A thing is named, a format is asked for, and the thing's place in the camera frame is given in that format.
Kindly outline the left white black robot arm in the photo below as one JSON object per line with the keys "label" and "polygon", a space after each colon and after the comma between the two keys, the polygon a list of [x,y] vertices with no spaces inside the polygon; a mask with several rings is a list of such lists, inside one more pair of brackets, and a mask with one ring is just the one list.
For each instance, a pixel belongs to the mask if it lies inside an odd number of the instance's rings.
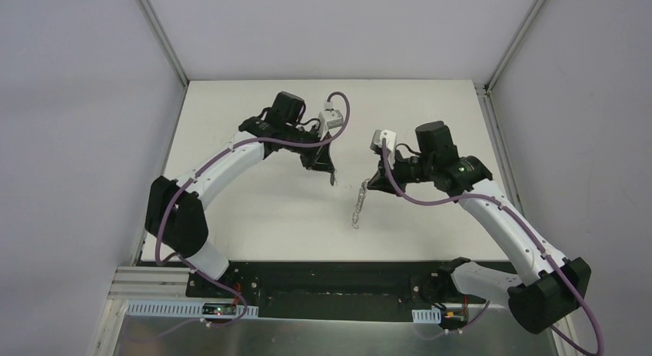
{"label": "left white black robot arm", "polygon": [[159,251],[167,245],[180,260],[207,275],[205,287],[216,298],[233,292],[235,278],[226,272],[229,260],[209,239],[206,208],[238,176],[271,154],[287,150],[298,155],[303,168],[334,175],[330,144],[348,126],[351,106],[337,110],[331,93],[316,118],[304,121],[304,99],[286,91],[271,106],[244,120],[224,148],[202,165],[177,178],[160,176],[152,183],[145,230],[155,236],[155,261],[166,262]]}

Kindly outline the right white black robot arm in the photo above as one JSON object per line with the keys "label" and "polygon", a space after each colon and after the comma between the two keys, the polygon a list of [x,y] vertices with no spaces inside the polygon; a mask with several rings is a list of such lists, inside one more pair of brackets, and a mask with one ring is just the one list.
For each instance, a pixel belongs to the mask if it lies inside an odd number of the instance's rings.
{"label": "right white black robot arm", "polygon": [[547,242],[508,201],[488,168],[461,156],[448,126],[433,121],[416,127],[419,150],[405,158],[396,134],[375,131],[370,149],[380,156],[370,191],[405,198],[409,184],[430,182],[470,214],[507,256],[516,271],[486,268],[455,258],[436,271],[421,297],[434,303],[475,296],[507,308],[526,331],[539,334],[581,307],[591,269],[583,258],[570,260]]}

